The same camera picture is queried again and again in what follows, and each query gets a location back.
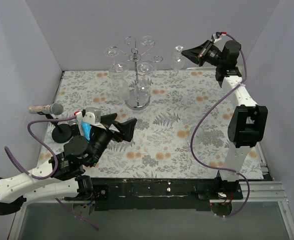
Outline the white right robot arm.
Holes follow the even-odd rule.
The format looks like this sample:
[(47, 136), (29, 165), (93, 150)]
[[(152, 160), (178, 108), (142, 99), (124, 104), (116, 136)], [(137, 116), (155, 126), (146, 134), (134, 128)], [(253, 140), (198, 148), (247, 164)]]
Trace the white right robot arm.
[(234, 107), (227, 129), (226, 159), (222, 167), (216, 168), (217, 176), (210, 188), (217, 198), (224, 199), (238, 191), (241, 168), (248, 153), (263, 138), (268, 110), (254, 101), (245, 88), (245, 78), (237, 67), (238, 57), (242, 55), (241, 44), (236, 40), (227, 41), (223, 49), (208, 40), (181, 54), (199, 66), (204, 63), (215, 66), (215, 78), (226, 92), (223, 98), (229, 99)]

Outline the chrome wine glass rack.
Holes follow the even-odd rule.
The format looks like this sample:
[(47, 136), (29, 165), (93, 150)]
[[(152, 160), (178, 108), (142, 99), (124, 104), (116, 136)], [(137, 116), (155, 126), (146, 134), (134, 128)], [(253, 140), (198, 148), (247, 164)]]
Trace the chrome wine glass rack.
[(126, 63), (127, 65), (129, 63), (134, 64), (134, 67), (133, 67), (134, 82), (133, 82), (132, 86), (129, 86), (128, 80), (126, 80), (127, 83), (128, 83), (128, 86), (129, 86), (130, 98), (127, 101), (124, 101), (124, 102), (125, 102), (125, 104), (126, 104), (126, 106), (128, 108), (130, 108), (132, 110), (135, 110), (135, 111), (139, 111), (139, 110), (143, 110), (146, 107), (148, 107), (148, 105), (150, 104), (150, 100), (151, 100), (151, 93), (150, 93), (150, 97), (149, 97), (148, 100), (143, 101), (143, 102), (138, 102), (137, 101), (137, 99), (135, 97), (135, 87), (136, 87), (136, 84), (138, 83), (138, 80), (140, 79), (140, 77), (139, 77), (139, 75), (137, 73), (137, 65), (139, 63), (142, 63), (142, 62), (148, 62), (153, 66), (153, 72), (154, 72), (154, 64), (162, 62), (163, 57), (156, 55), (152, 59), (145, 59), (145, 61), (140, 61), (140, 58), (141, 58), (140, 54), (142, 52), (139, 52), (139, 50), (137, 48), (137, 40), (132, 36), (128, 36), (128, 37), (125, 38), (125, 44), (132, 46), (130, 52), (126, 53), (126, 52), (119, 49), (119, 51), (120, 51), (119, 54), (122, 53), (123, 55), (127, 56), (128, 59), (125, 60), (125, 61), (116, 61), (116, 62), (117, 63)]

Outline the ribbed short glass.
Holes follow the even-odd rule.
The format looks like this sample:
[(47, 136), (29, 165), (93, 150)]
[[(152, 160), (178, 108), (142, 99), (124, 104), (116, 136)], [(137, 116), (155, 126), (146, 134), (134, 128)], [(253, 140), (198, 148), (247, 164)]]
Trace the ribbed short glass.
[(184, 47), (183, 46), (176, 46), (174, 48), (171, 60), (170, 60), (170, 66), (173, 70), (180, 70), (184, 67), (184, 59), (182, 58), (182, 51)]

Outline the ribbed stemmed wine glass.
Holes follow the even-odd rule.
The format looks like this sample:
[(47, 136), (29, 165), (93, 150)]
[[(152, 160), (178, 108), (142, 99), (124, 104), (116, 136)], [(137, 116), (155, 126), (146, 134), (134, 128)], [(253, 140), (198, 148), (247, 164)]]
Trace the ribbed stemmed wine glass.
[(120, 81), (120, 86), (118, 88), (119, 98), (123, 101), (127, 101), (130, 98), (129, 86), (126, 81), (126, 77), (129, 71), (129, 66), (124, 62), (120, 62), (119, 65), (121, 65), (123, 68), (123, 76), (122, 76), (122, 80)]

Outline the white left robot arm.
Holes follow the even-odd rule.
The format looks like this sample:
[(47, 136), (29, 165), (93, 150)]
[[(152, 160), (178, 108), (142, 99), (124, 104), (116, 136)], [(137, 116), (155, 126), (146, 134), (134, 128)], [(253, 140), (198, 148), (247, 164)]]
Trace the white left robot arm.
[(100, 115), (95, 110), (83, 110), (65, 118), (70, 122), (71, 139), (63, 152), (52, 154), (50, 160), (31, 170), (24, 169), (8, 147), (5, 152), (20, 174), (0, 177), (0, 216), (18, 212), (32, 200), (67, 198), (88, 200), (95, 191), (84, 167), (95, 167), (110, 141), (130, 142), (134, 136), (136, 118), (116, 121), (117, 114)]

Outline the clear wine glass back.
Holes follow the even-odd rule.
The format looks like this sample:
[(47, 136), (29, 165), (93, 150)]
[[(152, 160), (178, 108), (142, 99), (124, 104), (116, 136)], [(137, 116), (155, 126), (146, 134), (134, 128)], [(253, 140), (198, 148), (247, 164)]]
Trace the clear wine glass back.
[(140, 44), (143, 47), (146, 47), (146, 50), (140, 54), (140, 61), (145, 61), (142, 56), (148, 53), (155, 46), (155, 39), (151, 35), (145, 35), (141, 38)]

